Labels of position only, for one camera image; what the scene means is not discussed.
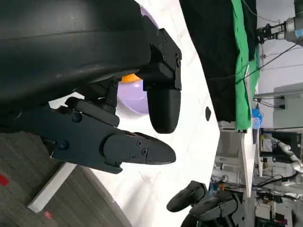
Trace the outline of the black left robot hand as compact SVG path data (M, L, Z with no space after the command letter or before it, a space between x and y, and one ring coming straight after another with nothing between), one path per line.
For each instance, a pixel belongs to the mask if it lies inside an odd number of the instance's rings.
M151 124L178 124L182 53L134 0L3 0L0 130L40 136L51 157L118 174L175 162L168 144L118 128L118 82L143 80Z

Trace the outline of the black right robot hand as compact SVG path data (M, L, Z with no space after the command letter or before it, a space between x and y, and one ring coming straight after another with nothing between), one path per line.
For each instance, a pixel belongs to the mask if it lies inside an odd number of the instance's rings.
M179 212L187 207L191 207L191 210L181 224L183 227L245 226L243 198L235 192L218 191L211 194L205 184L191 181L166 206L170 212Z

